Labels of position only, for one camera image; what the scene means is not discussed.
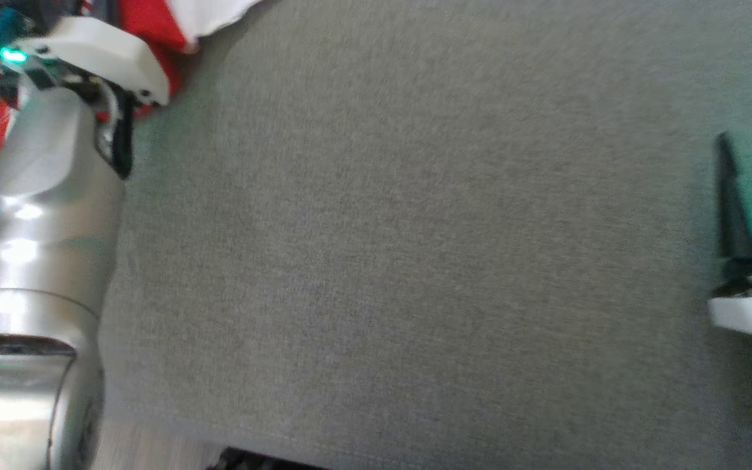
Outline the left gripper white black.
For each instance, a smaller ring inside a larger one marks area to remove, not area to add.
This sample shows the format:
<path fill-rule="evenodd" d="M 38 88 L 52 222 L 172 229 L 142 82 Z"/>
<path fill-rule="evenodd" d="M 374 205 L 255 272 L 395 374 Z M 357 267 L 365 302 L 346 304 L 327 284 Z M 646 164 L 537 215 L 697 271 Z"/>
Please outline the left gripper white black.
<path fill-rule="evenodd" d="M 0 103 L 33 90 L 99 87 L 138 105 L 168 104 L 170 84 L 144 40 L 81 12 L 0 12 Z"/>

